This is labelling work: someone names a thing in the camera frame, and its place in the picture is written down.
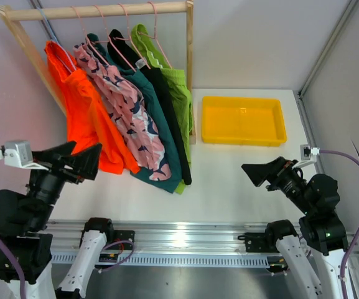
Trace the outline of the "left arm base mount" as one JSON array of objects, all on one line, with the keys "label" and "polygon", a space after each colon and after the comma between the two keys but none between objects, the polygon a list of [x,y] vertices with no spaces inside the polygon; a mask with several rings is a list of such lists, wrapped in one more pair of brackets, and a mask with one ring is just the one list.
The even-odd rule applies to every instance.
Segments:
[{"label": "left arm base mount", "polygon": [[115,230],[113,238],[111,240],[108,240],[106,243],[107,245],[109,245],[107,250],[115,250],[118,252],[122,252],[125,250],[132,250],[133,245],[131,245],[129,243],[121,243],[121,244],[116,244],[114,246],[111,246],[111,244],[113,244],[115,242],[119,242],[119,241],[124,241],[124,240],[134,243],[135,235],[136,235],[136,233],[134,230]]}]

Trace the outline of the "orange shorts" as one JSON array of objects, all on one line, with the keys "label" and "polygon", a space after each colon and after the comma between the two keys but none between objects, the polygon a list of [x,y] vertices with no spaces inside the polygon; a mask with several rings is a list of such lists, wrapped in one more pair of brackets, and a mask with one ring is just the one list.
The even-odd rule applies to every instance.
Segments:
[{"label": "orange shorts", "polygon": [[113,174],[122,174],[125,169],[139,172],[138,163],[124,144],[123,137],[108,116],[101,96],[86,72],[58,43],[48,41],[44,51],[49,73],[63,94],[67,139],[77,142],[73,152],[78,153],[100,143],[100,170]]}]

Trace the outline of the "pink hanger of patterned shorts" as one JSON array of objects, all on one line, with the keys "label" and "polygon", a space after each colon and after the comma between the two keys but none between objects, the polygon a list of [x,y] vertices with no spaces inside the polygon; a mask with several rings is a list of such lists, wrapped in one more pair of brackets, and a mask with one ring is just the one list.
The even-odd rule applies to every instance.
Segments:
[{"label": "pink hanger of patterned shorts", "polygon": [[94,51],[95,54],[96,54],[106,65],[110,65],[110,63],[104,58],[103,55],[100,54],[100,52],[93,46],[93,44],[91,43],[91,40],[88,38],[87,31],[85,30],[85,25],[84,25],[84,23],[83,23],[83,21],[82,21],[82,19],[81,19],[81,17],[80,17],[80,14],[79,14],[77,8],[74,7],[74,6],[72,6],[71,8],[74,10],[75,14],[77,15],[77,18],[78,18],[79,21],[80,21],[80,25],[81,25],[83,34],[84,34],[84,36],[85,36],[85,42],[86,42],[87,46],[90,47],[90,48],[92,49],[92,51]]}]

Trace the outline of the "pink patterned shorts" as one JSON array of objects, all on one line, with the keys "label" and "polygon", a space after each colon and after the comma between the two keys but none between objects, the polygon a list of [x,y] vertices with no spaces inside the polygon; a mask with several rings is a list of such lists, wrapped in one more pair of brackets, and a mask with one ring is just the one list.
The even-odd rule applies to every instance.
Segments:
[{"label": "pink patterned shorts", "polygon": [[105,97],[109,117],[138,166],[151,172],[151,181],[171,178],[164,145],[154,120],[146,111],[141,91],[126,80],[116,66],[95,57],[84,43],[75,45],[73,53],[77,64],[93,79]]}]

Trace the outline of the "dark teal shorts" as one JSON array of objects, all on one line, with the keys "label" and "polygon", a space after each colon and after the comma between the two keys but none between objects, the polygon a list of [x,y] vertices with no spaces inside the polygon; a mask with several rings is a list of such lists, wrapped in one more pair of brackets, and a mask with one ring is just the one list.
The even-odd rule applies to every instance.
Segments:
[{"label": "dark teal shorts", "polygon": [[89,33],[88,38],[95,43],[95,48],[111,64],[118,68],[121,75],[135,84],[142,92],[147,112],[152,116],[159,130],[159,138],[166,149],[165,159],[168,162],[172,176],[165,181],[150,181],[146,176],[150,173],[142,168],[133,176],[145,183],[163,189],[167,192],[182,194],[186,184],[192,182],[190,167],[180,135],[171,95],[166,81],[160,70],[125,70],[117,65],[108,53],[108,48],[98,43],[96,34]]}]

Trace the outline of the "black shorts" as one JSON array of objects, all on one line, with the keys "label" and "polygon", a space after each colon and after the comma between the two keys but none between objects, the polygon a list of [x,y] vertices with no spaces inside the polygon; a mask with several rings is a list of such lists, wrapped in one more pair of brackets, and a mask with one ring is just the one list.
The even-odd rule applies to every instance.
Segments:
[{"label": "black shorts", "polygon": [[170,67],[163,54],[154,47],[143,24],[137,24],[131,31],[133,46],[127,45],[117,29],[110,32],[110,38],[113,42],[108,45],[110,57],[124,68],[128,68],[128,64],[118,55],[122,53],[124,58],[133,67],[139,69],[154,87],[177,147],[182,181],[190,185],[192,183],[190,171],[192,96],[186,87],[185,72]]}]

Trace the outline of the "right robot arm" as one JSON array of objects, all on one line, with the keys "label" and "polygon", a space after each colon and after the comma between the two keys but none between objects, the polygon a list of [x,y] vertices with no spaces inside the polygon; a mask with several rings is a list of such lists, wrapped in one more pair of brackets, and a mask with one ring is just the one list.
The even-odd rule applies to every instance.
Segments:
[{"label": "right robot arm", "polygon": [[304,255],[299,236],[289,220],[270,222],[264,244],[284,257],[296,283],[297,298],[353,298],[347,262],[347,233],[335,207],[340,201],[338,182],[326,174],[309,181],[296,160],[282,156],[266,164],[243,164],[242,170],[260,187],[281,191],[303,213],[300,231],[316,266]]}]

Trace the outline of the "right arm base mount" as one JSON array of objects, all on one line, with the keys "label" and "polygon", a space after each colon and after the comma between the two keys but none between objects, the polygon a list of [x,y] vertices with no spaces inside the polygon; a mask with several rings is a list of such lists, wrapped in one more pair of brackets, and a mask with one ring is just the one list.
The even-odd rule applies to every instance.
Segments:
[{"label": "right arm base mount", "polygon": [[267,233],[245,232],[237,237],[245,245],[247,253],[276,253],[273,238]]}]

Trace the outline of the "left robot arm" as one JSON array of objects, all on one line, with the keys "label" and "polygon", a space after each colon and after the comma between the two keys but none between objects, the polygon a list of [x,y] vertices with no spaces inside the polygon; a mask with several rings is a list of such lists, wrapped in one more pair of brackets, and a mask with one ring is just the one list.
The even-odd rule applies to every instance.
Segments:
[{"label": "left robot arm", "polygon": [[25,140],[0,147],[5,165],[30,171],[27,192],[0,190],[0,279],[16,298],[85,298],[88,282],[103,249],[115,242],[110,219],[93,217],[82,230],[80,248],[63,281],[52,283],[52,234],[47,223],[66,183],[94,180],[101,144],[75,152],[69,141],[32,151]]}]

